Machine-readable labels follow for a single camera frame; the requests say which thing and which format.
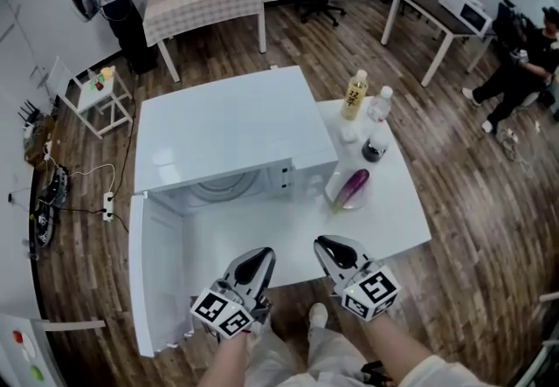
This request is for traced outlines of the white square table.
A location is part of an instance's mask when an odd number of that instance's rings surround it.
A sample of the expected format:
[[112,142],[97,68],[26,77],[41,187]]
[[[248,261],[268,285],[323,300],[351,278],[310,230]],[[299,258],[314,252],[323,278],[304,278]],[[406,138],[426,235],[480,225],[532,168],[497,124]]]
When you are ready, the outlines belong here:
[[186,287],[196,295],[224,274],[239,255],[271,247],[276,264],[270,283],[281,287],[323,276],[313,242],[320,235],[340,235],[363,244],[376,259],[384,259],[431,239],[423,207],[397,139],[379,162],[363,159],[362,127],[370,123],[362,110],[355,122],[357,141],[340,141],[340,100],[322,101],[317,107],[339,157],[335,172],[350,175],[369,171],[369,201],[356,211],[333,213],[321,190],[317,197],[268,198],[260,202],[220,204],[184,221],[183,257]]

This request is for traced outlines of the dark top table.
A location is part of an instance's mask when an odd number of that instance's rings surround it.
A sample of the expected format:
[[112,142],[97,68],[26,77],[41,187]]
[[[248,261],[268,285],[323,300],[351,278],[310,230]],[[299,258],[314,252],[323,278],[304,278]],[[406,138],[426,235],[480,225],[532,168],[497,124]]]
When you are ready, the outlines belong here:
[[435,58],[421,80],[422,87],[427,87],[429,85],[454,39],[473,37],[480,38],[481,45],[479,46],[476,55],[473,57],[473,60],[466,68],[466,72],[468,74],[473,72],[495,36],[494,31],[491,29],[491,24],[488,24],[486,30],[482,33],[476,33],[471,25],[462,23],[449,10],[444,8],[438,0],[392,0],[390,12],[386,19],[383,35],[381,37],[381,45],[383,46],[386,46],[389,43],[390,34],[397,18],[401,2],[405,2],[423,17],[426,17],[429,21],[433,22],[445,34]]

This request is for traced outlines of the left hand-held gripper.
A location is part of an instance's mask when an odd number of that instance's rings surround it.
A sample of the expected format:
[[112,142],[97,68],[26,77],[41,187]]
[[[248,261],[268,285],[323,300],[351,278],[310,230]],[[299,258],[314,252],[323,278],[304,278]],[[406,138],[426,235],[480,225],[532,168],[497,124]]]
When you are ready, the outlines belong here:
[[[230,340],[250,332],[252,324],[263,324],[270,312],[271,302],[262,294],[269,286],[276,263],[271,247],[261,247],[236,257],[227,267],[224,279],[217,279],[205,288],[190,309],[218,339]],[[253,284],[242,293],[231,284]]]

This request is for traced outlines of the person's right forearm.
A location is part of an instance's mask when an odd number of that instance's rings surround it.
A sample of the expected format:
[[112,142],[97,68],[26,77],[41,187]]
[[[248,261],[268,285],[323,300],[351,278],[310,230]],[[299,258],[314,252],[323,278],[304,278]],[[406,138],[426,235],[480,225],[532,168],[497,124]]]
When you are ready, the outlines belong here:
[[460,363],[449,363],[401,329],[387,314],[368,325],[371,345],[397,387],[494,387]]

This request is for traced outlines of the checkered cloth table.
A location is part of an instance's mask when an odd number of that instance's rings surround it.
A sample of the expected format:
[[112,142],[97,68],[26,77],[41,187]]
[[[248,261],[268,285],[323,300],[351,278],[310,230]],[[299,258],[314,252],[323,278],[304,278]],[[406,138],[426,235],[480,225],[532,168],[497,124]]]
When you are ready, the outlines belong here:
[[157,46],[171,78],[180,81],[165,41],[187,31],[239,17],[258,18],[259,51],[267,51],[265,0],[147,0],[143,30],[149,46]]

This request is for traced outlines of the white round plate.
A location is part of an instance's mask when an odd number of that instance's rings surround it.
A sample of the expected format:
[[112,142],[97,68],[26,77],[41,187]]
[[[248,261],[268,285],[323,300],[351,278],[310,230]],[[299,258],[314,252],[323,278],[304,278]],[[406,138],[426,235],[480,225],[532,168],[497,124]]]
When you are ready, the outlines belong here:
[[[325,186],[324,197],[327,204],[332,207],[335,198],[341,191],[342,186],[348,181],[350,174],[347,172],[335,172]],[[352,198],[342,207],[343,211],[356,211],[365,207],[369,201],[370,183],[366,183],[354,194]]]

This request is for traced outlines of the pale wooden plank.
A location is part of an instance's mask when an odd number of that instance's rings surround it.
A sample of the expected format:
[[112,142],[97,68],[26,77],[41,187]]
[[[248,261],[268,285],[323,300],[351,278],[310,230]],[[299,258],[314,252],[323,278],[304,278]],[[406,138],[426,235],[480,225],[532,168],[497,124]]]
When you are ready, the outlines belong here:
[[106,323],[103,320],[69,322],[38,321],[38,324],[45,332],[81,331],[104,328],[106,326]]

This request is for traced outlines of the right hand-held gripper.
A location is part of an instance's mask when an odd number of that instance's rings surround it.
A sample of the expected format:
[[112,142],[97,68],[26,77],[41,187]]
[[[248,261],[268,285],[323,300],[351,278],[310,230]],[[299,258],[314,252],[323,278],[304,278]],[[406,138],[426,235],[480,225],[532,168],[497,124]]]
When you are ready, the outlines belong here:
[[[348,270],[357,270],[372,260],[359,241],[339,235],[320,235],[314,242],[314,254],[335,284],[347,278]],[[387,266],[376,266],[336,285],[334,293],[347,311],[364,321],[372,321],[394,303],[400,290],[393,272]]]

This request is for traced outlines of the yellow drink bottle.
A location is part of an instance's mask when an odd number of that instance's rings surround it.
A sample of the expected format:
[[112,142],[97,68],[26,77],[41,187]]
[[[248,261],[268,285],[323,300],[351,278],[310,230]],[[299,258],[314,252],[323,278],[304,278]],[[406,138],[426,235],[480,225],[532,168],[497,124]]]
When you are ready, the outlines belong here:
[[349,80],[342,104],[341,116],[346,121],[354,121],[369,88],[368,74],[360,69]]

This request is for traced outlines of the spare gripper device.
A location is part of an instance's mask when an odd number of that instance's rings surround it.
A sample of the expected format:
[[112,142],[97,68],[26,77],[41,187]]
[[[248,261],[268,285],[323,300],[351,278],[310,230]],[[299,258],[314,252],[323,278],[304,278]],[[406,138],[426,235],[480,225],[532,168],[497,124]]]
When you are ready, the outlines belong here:
[[47,247],[52,240],[54,227],[53,208],[40,200],[38,208],[33,213],[33,217],[37,245],[39,247]]
[[58,165],[53,172],[52,179],[47,186],[45,201],[51,207],[61,208],[66,201],[69,191],[69,171]]

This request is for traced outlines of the black router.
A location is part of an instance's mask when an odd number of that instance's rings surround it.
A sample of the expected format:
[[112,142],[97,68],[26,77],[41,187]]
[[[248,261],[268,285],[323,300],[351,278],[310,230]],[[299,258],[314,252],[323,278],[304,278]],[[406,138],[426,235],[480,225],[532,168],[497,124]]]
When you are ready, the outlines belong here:
[[26,100],[19,108],[17,114],[24,121],[24,126],[27,128],[30,125],[34,125],[42,113],[30,101]]

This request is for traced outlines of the dark liquid bottle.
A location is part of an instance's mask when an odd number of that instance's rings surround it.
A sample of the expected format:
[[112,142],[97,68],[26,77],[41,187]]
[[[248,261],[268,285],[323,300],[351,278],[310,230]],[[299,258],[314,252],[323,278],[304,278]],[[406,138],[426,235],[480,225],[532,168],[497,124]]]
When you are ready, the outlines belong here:
[[364,143],[362,156],[368,162],[379,162],[390,145],[390,131],[385,121],[367,123],[362,127]]

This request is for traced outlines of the white microwave black window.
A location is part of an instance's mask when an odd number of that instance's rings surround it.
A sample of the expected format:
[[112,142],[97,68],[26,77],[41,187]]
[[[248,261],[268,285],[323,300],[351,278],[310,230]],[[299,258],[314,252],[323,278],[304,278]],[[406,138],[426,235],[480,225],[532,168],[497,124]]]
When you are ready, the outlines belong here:
[[479,0],[438,0],[438,3],[479,37],[486,35],[493,22]]

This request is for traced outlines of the purple eggplant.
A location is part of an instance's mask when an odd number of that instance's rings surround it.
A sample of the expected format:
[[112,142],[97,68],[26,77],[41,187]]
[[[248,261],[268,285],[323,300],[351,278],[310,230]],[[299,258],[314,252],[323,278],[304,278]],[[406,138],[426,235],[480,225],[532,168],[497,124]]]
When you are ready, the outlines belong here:
[[344,183],[331,203],[333,212],[341,211],[345,205],[351,201],[357,193],[366,185],[369,180],[369,171],[359,169]]

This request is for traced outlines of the white side table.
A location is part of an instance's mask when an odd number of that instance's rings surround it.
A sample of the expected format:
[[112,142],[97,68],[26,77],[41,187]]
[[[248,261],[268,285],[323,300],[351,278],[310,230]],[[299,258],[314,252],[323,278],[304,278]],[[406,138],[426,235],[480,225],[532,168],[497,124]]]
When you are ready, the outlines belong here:
[[[47,77],[46,85],[50,88],[72,111],[82,123],[99,139],[109,131],[128,122],[132,123],[132,114],[124,107],[125,99],[132,99],[132,94],[126,83],[114,67],[114,77],[104,80],[100,73],[97,74],[98,81],[95,85],[90,79],[80,82],[79,79],[68,69],[59,56],[56,57],[53,67]],[[79,98],[72,103],[66,93],[70,83],[73,82],[79,89]],[[108,124],[97,129],[86,118],[87,113],[94,108],[100,115],[109,112]]]

